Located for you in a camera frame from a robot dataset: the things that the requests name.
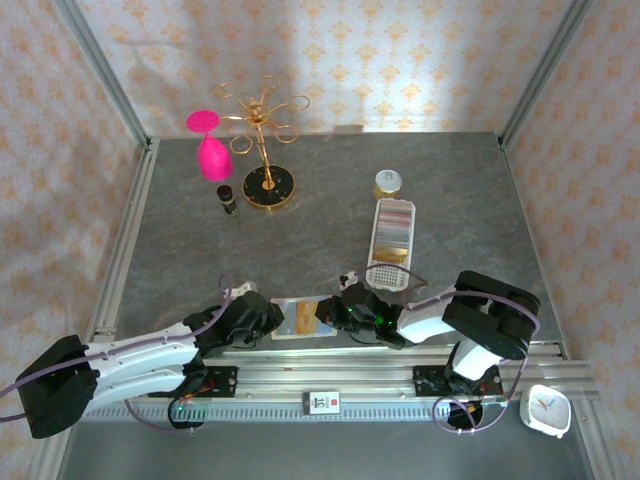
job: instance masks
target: pink wine glass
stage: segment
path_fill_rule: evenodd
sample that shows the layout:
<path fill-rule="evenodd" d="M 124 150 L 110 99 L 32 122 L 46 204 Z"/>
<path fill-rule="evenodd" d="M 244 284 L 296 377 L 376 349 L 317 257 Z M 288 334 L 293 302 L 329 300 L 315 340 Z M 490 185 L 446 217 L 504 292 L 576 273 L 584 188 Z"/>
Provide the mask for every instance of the pink wine glass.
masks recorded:
<path fill-rule="evenodd" d="M 204 133 L 198 148 L 198 162 L 202 176 L 210 182 L 223 182 L 233 173 L 231 155 L 226 147 L 209 135 L 220 123 L 220 118 L 211 110 L 193 112 L 187 118 L 187 128 L 194 133 Z"/>

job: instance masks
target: gold ring holder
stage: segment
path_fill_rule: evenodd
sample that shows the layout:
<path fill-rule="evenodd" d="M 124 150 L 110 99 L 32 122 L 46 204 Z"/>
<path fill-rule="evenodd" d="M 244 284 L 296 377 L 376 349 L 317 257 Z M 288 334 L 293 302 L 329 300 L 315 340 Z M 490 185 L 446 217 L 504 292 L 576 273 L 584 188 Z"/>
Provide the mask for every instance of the gold ring holder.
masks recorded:
<path fill-rule="evenodd" d="M 298 138 L 298 129 L 293 125 L 276 123 L 272 119 L 272 115 L 281 108 L 293 112 L 305 110 L 311 104 L 311 100 L 306 95 L 294 95 L 285 103 L 273 108 L 268 107 L 265 101 L 269 93 L 278 88 L 280 83 L 279 77 L 265 75 L 261 80 L 262 94 L 260 99 L 256 100 L 250 97 L 246 103 L 240 98 L 238 88 L 231 83 L 223 83 L 214 89 L 217 97 L 235 98 L 242 106 L 242 115 L 222 117 L 221 120 L 240 120 L 247 124 L 246 131 L 232 138 L 229 142 L 229 149 L 233 153 L 245 155 L 253 149 L 254 143 L 257 143 L 263 166 L 253 169 L 245 177 L 242 193 L 251 205 L 266 210 L 281 207 L 291 199 L 295 190 L 295 180 L 287 169 L 270 163 L 263 130 L 273 131 L 280 143 L 295 142 Z M 239 144 L 242 142 L 248 146 L 241 148 Z"/>

